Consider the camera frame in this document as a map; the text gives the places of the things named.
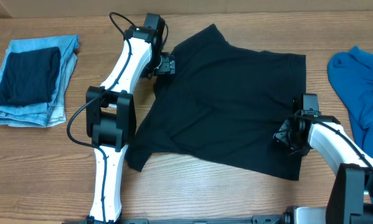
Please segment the black t-shirt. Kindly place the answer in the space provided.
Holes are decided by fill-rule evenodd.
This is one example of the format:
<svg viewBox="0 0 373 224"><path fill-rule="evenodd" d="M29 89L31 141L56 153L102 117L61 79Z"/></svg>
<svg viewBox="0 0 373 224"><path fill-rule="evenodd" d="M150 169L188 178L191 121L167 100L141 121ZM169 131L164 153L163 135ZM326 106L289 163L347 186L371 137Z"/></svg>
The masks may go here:
<svg viewBox="0 0 373 224"><path fill-rule="evenodd" d="M306 91L306 57L230 45L215 25L173 50L176 69L157 78L155 101L126 161L140 171L154 153L187 154L298 180L301 157L273 135Z"/></svg>

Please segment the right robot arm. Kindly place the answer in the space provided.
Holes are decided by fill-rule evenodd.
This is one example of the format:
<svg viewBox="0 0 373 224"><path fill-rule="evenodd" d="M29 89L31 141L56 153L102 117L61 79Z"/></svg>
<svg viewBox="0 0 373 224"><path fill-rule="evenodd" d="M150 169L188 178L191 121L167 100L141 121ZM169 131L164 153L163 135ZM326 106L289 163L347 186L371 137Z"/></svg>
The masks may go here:
<svg viewBox="0 0 373 224"><path fill-rule="evenodd" d="M318 97L293 100L293 115L273 135L290 154L317 150L336 176L326 207L290 207L279 223L373 223L373 158L344 132L334 116L321 114Z"/></svg>

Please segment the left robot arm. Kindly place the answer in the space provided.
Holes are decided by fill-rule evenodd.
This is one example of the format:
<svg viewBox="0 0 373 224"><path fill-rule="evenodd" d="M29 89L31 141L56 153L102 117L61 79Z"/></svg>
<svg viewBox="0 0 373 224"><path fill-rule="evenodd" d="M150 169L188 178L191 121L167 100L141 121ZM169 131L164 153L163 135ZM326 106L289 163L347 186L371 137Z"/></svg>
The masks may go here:
<svg viewBox="0 0 373 224"><path fill-rule="evenodd" d="M136 132L133 92L140 78L172 75L175 58L163 47L168 25L148 13L142 26L123 33L121 55L108 78L86 93L87 135L96 160L95 194L86 223L121 222L121 176L128 144Z"/></svg>

